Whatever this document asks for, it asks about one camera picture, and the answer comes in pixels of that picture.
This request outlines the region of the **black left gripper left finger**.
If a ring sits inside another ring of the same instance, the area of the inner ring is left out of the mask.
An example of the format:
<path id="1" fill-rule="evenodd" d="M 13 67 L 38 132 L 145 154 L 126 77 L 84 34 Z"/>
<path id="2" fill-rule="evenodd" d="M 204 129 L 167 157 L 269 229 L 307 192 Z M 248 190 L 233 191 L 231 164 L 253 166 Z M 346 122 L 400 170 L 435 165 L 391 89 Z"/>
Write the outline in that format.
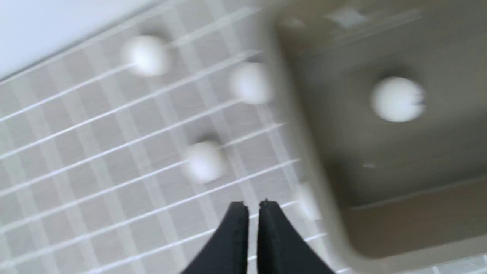
<path id="1" fill-rule="evenodd" d="M 245 274 L 248 265 L 249 210 L 232 202 L 218 228 L 183 274 Z"/>

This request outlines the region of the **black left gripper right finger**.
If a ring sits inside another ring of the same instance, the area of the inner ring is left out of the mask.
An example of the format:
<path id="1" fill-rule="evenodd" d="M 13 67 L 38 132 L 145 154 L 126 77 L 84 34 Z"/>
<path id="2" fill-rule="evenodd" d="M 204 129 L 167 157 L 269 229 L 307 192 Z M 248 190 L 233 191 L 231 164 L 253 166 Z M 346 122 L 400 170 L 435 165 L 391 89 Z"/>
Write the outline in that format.
<path id="1" fill-rule="evenodd" d="M 333 270 L 294 229 L 280 205 L 259 204 L 257 271 L 259 274 L 332 274 Z"/>

